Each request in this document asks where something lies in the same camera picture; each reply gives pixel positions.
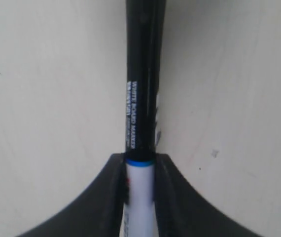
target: blue band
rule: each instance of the blue band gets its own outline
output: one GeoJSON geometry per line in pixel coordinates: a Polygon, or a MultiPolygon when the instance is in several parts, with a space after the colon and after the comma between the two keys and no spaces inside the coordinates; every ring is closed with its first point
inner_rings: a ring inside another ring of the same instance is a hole
{"type": "Polygon", "coordinates": [[[154,160],[150,160],[150,161],[134,161],[134,160],[130,160],[130,159],[126,159],[126,163],[132,166],[137,166],[137,167],[147,167],[150,165],[154,164],[154,160]]]}

